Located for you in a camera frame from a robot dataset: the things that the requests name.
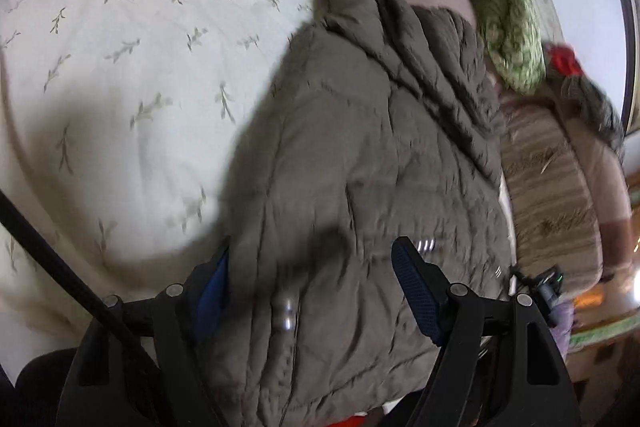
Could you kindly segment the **olive quilted down jacket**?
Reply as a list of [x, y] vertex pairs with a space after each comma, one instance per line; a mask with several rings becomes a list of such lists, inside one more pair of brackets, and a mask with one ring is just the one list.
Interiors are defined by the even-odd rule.
[[224, 188], [230, 303], [202, 348], [232, 426], [325, 426], [422, 388], [436, 347], [390, 247], [497, 297], [511, 260], [501, 116], [473, 26], [405, 0], [323, 0]]

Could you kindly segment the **green white patterned blanket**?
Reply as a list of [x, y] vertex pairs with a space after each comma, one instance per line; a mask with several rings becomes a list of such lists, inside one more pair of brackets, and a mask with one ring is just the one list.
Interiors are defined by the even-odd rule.
[[544, 80], [541, 30], [532, 0], [470, 0], [485, 52], [512, 91], [529, 95]]

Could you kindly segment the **large beige striped folded quilt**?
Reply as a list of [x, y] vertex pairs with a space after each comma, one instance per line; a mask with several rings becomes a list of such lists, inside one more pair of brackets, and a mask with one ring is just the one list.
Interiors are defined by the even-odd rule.
[[516, 264], [529, 277], [559, 268], [562, 298], [572, 300], [602, 274], [599, 225], [585, 175], [548, 98], [504, 94], [500, 108]]

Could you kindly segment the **dark checkered cloth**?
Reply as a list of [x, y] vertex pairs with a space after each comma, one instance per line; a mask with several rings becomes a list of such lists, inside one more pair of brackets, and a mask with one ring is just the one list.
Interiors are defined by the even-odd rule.
[[617, 156], [624, 159], [625, 129], [608, 96], [587, 76], [565, 77], [561, 100], [577, 110], [578, 118]]

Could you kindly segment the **white leaf-print bed quilt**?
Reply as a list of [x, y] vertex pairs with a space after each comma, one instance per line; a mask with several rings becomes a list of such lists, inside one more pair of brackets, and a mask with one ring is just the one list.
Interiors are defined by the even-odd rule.
[[314, 0], [1, 0], [1, 188], [99, 295], [189, 272]]

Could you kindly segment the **red cloth item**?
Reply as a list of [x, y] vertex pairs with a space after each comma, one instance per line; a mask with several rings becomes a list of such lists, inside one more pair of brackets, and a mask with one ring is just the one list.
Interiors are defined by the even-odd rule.
[[578, 62], [574, 50], [570, 46], [559, 43], [544, 45], [549, 66], [563, 77], [582, 76], [584, 71]]

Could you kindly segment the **pink brown blanket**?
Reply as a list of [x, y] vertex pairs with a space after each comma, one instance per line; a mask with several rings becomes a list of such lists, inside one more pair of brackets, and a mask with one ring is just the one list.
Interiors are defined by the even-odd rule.
[[632, 265], [631, 205], [620, 160], [608, 144], [578, 118], [565, 123], [596, 212], [602, 249], [603, 272], [612, 279]]

